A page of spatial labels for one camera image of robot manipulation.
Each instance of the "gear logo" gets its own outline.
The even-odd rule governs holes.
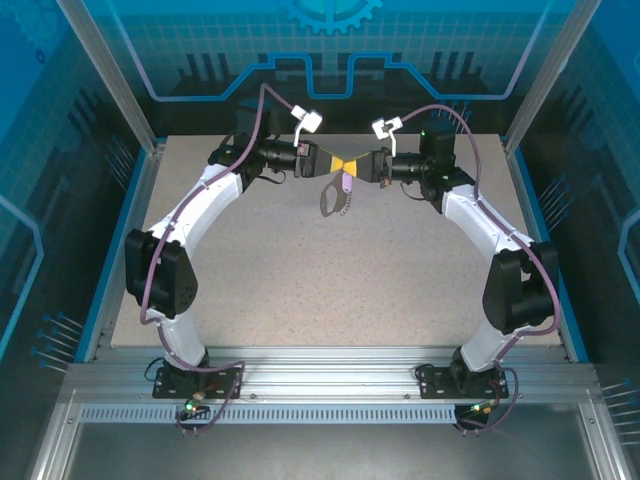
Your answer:
[[[289,19],[297,20],[302,28],[311,27],[313,33],[329,35],[360,28],[360,21],[371,19],[372,10],[381,6],[382,0],[284,0]]]
[[[0,0],[0,13],[13,16],[38,49],[45,48],[58,31],[57,8],[54,0]]]

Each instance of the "aluminum frame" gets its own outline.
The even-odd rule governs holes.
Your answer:
[[[165,144],[164,141],[159,142],[155,153],[150,154],[147,152],[143,159],[144,164],[140,172],[140,179],[135,185],[131,208],[127,212],[123,230],[125,232],[130,231],[134,227],[141,227],[144,223],[144,216],[147,211],[146,206],[149,204],[151,198],[151,192],[153,191],[153,185],[158,174],[158,169],[160,168]],[[109,323],[118,316],[120,302],[125,291],[124,241],[125,237],[119,239],[113,268],[109,272],[104,297],[96,315],[95,328],[90,332],[91,337],[88,348],[84,355],[79,354],[81,358],[76,358],[77,361],[88,362],[92,360],[94,352],[98,347],[102,327],[109,325]]]
[[[589,402],[579,405],[580,415],[591,448],[598,476],[602,479],[627,480],[638,478],[633,464],[627,462],[607,405],[594,399],[600,389],[589,389]]]
[[[535,214],[533,212],[533,202],[537,202],[536,198],[531,198],[524,184],[524,179],[522,178],[522,172],[518,167],[518,162],[516,160],[515,154],[509,154],[505,150],[505,155],[507,158],[507,166],[509,167],[509,171],[511,173],[511,178],[513,179],[513,185],[516,190],[516,195],[518,200],[520,201],[520,206],[522,208],[522,215],[524,217],[525,224],[527,225],[527,230],[529,231],[529,235],[537,241],[543,241],[542,233],[540,232],[540,227],[536,222]],[[562,337],[562,343],[567,349],[567,354],[569,359],[573,362],[579,361],[578,353],[576,350],[576,346],[574,344],[573,337],[571,336],[571,332],[569,331],[569,327],[567,325],[566,319],[564,318],[564,311],[562,312],[563,318],[560,323],[560,335]]]
[[[506,135],[506,152],[508,155],[514,154],[520,145],[540,107],[546,100],[547,95],[549,95],[553,84],[562,73],[566,62],[591,22],[591,18],[598,9],[600,2],[601,0],[576,0],[576,4],[562,26],[562,30],[560,30],[558,37],[549,50],[509,127]]]
[[[118,423],[169,423],[166,418],[145,416],[144,410],[166,410],[166,407],[177,408],[182,404],[181,401],[152,399],[152,384],[142,376],[149,360],[160,355],[161,349],[110,348],[109,331],[104,333],[95,362],[69,367],[32,480],[63,478],[72,461],[78,423],[88,416],[87,411],[131,409],[138,412],[138,417]],[[428,409],[429,405],[448,407],[474,402],[473,399],[420,399],[418,383],[413,377],[415,366],[422,363],[446,365],[453,350],[453,347],[239,347],[212,348],[210,354],[213,364],[240,357],[247,360],[242,393],[240,399],[233,402],[237,410],[269,411],[290,407],[295,412],[321,405],[325,409],[327,406],[339,406],[343,410],[369,406],[378,410],[415,412]],[[586,448],[592,453],[594,473],[599,478],[635,478],[617,440],[591,364],[567,362],[560,346],[519,346],[510,352],[506,364],[516,368],[521,377],[522,397],[518,402],[579,405]],[[225,423],[268,423],[258,419],[247,422],[238,414],[230,417]],[[94,419],[87,422],[96,423]],[[407,421],[412,422],[431,423],[417,419]],[[381,418],[380,421],[371,419],[368,423],[385,422]]]
[[[153,153],[157,140],[151,125],[84,2],[82,0],[56,1],[138,142],[147,152]]]

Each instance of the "glass panel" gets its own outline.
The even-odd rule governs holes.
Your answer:
[[[605,385],[640,381],[639,16],[634,0],[602,2],[522,145]]]
[[[330,117],[325,133],[368,132],[380,116],[434,102],[464,111],[481,132],[504,133],[573,3],[91,0],[88,6],[158,135],[227,133],[234,105],[255,95],[261,81]]]
[[[73,358],[140,145],[53,0],[2,8],[0,444],[11,448],[0,471],[18,479]],[[43,321],[58,311],[80,326]]]

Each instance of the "white robotic arm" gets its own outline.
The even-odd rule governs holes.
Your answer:
[[[456,136],[451,121],[445,115],[425,123],[419,153],[396,152],[394,132],[402,127],[403,121],[422,111],[440,108],[459,117],[449,107],[428,105],[402,119],[396,117],[373,122],[372,128],[378,139],[391,138],[392,148],[372,152],[366,161],[380,172],[378,178],[371,180],[379,180],[381,187],[396,180],[419,183],[424,200],[458,225],[490,264],[482,302],[487,321],[482,322],[474,336],[456,350],[452,362],[458,388],[464,390],[468,379],[492,370],[521,335],[554,313],[547,285],[523,246],[535,255],[554,284],[557,284],[558,277],[557,254],[549,243],[536,244],[510,225],[479,195],[474,180],[456,167]],[[523,272],[530,277],[525,279]]]
[[[511,232],[510,235],[504,233],[487,217],[480,209],[478,200],[503,225],[508,227]],[[462,229],[473,244],[478,247],[487,263],[490,264],[493,257],[504,250],[514,252],[520,250],[520,247],[511,239],[512,236],[518,236],[527,246],[533,244],[533,239],[513,227],[482,195],[478,200],[474,197],[472,185],[466,184],[454,187],[444,194],[442,213]],[[473,337],[462,346],[462,358],[472,372],[491,369],[507,344],[513,341],[518,334],[533,328],[530,325],[526,325],[515,329],[512,333],[503,334],[500,330],[494,328],[491,323],[483,321]]]
[[[200,185],[215,177],[226,167],[223,165],[208,165],[189,193],[188,197]],[[167,243],[177,241],[184,246],[189,259],[202,238],[202,235],[211,227],[218,215],[242,194],[242,181],[240,175],[228,173],[224,177],[200,192],[183,210],[180,218],[174,225],[170,225],[171,218],[175,213],[174,208],[165,218],[152,226],[149,231],[160,239],[165,229],[173,227],[167,238]],[[184,313],[177,314],[174,318],[168,318],[163,312],[154,308],[147,310],[147,319],[155,318],[161,323],[165,338],[171,347],[171,351],[178,358],[190,365],[198,365],[205,356],[206,349],[194,322],[193,309],[188,309]],[[175,362],[173,356],[166,355],[168,362],[176,367],[181,366]]]

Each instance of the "robotic arm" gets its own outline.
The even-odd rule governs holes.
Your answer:
[[[296,108],[292,114],[301,120],[296,132],[314,131],[319,115]],[[461,394],[474,385],[486,385],[487,376],[495,375],[496,362],[506,350],[524,332],[535,329],[553,313],[553,302],[541,275],[514,239],[533,251],[557,286],[554,248],[549,243],[535,243],[518,232],[481,195],[476,196],[473,179],[455,166],[455,134],[448,121],[436,120],[426,126],[418,153],[395,151],[393,131],[402,126],[399,119],[378,121],[374,123],[374,130],[379,138],[394,140],[392,150],[382,148],[345,163],[313,142],[300,141],[298,135],[292,143],[277,140],[275,116],[265,110],[258,139],[249,156],[236,170],[210,184],[209,180],[234,164],[246,149],[256,115],[257,110],[251,104],[241,105],[233,145],[221,145],[211,154],[209,165],[185,198],[203,185],[205,188],[188,202],[178,222],[172,223],[179,208],[176,207],[149,231],[133,230],[126,239],[127,291],[142,305],[152,256],[162,235],[171,228],[158,259],[146,315],[147,320],[153,319],[164,332],[170,347],[166,361],[173,367],[185,369],[176,357],[194,366],[208,363],[206,349],[189,310],[198,288],[190,259],[220,212],[246,191],[264,168],[292,171],[294,176],[304,178],[342,170],[367,182],[379,183],[381,188],[393,181],[416,181],[424,199],[467,234],[490,263],[490,270],[483,295],[487,321],[456,350],[450,365],[451,377]],[[276,139],[270,138],[272,134],[276,134]]]
[[[474,192],[473,179],[455,166],[455,133],[450,121],[435,119],[427,123],[421,132],[420,151],[413,154],[396,152],[394,132],[402,127],[400,118],[380,119],[372,127],[379,139],[391,139],[392,148],[359,158],[358,177],[379,182],[381,188],[395,180],[417,181],[424,199],[458,225],[490,264],[483,295],[487,321],[456,350],[450,366],[458,391],[464,393],[495,373],[496,362],[520,336],[554,313],[540,273],[514,237],[540,260],[556,289],[557,252],[550,243],[535,243],[519,232],[479,192]]]
[[[253,102],[241,104],[233,145],[221,145],[211,154],[202,176],[176,208],[149,231],[132,230],[125,242],[127,291],[142,305],[153,253],[169,229],[152,280],[146,319],[162,329],[170,347],[165,359],[177,369],[185,368],[176,358],[194,366],[208,363],[190,310],[198,290],[191,258],[203,234],[264,168],[292,171],[296,177],[315,177],[330,173],[335,167],[336,161],[329,152],[313,142],[299,140],[301,130],[315,131],[322,120],[319,114],[294,107],[291,113],[300,122],[294,141],[289,143],[269,138],[278,133],[276,117],[269,109],[263,109],[261,128],[249,156],[236,170],[211,183],[247,148],[257,113]],[[203,190],[193,195],[203,186]],[[173,222],[179,208],[182,208],[179,220]]]

